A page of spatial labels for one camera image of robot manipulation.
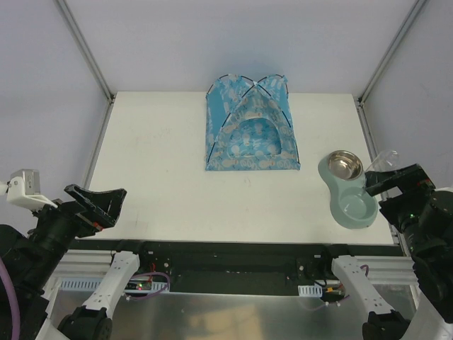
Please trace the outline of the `stainless steel bowl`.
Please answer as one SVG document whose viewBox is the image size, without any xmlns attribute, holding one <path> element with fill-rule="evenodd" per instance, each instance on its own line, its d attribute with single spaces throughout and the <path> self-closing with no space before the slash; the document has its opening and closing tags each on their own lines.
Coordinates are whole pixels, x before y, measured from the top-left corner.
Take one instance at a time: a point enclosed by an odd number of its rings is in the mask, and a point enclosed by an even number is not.
<svg viewBox="0 0 453 340">
<path fill-rule="evenodd" d="M 360 158 L 346 150 L 336 150 L 327 157 L 328 170 L 337 178 L 351 181 L 358 179 L 363 172 Z"/>
</svg>

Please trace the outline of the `blue snowman tent mat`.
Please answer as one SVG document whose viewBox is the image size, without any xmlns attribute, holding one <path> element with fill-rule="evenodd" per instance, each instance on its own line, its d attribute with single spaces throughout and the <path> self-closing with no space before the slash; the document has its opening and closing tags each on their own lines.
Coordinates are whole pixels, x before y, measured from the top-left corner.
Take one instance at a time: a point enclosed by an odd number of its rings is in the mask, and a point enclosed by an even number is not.
<svg viewBox="0 0 453 340">
<path fill-rule="evenodd" d="M 227 149 L 233 157 L 275 156 L 282 151 L 275 125 L 265 118 L 243 121 L 235 128 Z"/>
</svg>

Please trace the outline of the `clear plastic water bottle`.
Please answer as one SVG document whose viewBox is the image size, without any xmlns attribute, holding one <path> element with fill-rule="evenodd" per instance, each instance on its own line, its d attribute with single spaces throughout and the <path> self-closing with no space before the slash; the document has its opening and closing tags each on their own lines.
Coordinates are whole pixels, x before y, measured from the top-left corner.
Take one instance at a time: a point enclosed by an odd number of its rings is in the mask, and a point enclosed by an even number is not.
<svg viewBox="0 0 453 340">
<path fill-rule="evenodd" d="M 399 168 L 400 155 L 396 150 L 384 150 L 373 159 L 366 172 L 388 172 Z"/>
</svg>

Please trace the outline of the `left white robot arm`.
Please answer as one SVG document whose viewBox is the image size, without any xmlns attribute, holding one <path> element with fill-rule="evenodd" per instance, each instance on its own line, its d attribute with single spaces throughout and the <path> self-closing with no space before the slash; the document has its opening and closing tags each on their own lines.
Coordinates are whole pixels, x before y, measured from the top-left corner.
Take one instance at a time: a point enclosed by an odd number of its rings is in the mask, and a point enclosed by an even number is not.
<svg viewBox="0 0 453 340">
<path fill-rule="evenodd" d="M 93 192 L 69 185 L 64 190 L 72 201 L 55 203 L 26 195 L 17 179 L 9 182 L 7 201 L 32 211 L 38 222 L 28 237 L 1 226 L 2 339 L 109 339 L 123 290 L 133 275 L 149 269 L 149 257 L 142 252 L 118 251 L 91 297 L 53 326 L 45 285 L 75 238 L 116 225 L 127 195 L 123 188 Z"/>
</svg>

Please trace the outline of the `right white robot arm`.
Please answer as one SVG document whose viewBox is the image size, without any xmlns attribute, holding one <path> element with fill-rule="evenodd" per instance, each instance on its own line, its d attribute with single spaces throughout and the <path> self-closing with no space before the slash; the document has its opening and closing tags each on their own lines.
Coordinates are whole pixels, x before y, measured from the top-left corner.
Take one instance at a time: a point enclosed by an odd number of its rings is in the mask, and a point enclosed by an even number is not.
<svg viewBox="0 0 453 340">
<path fill-rule="evenodd" d="M 452 189 L 436 188 L 423 168 L 414 164 L 392 171 L 367 171 L 371 196 L 392 188 L 400 194 L 382 200 L 380 212 L 405 239 L 420 289 L 412 320 L 382 299 L 350 255 L 329 255 L 319 273 L 337 278 L 362 311 L 363 339 L 452 338 Z"/>
</svg>

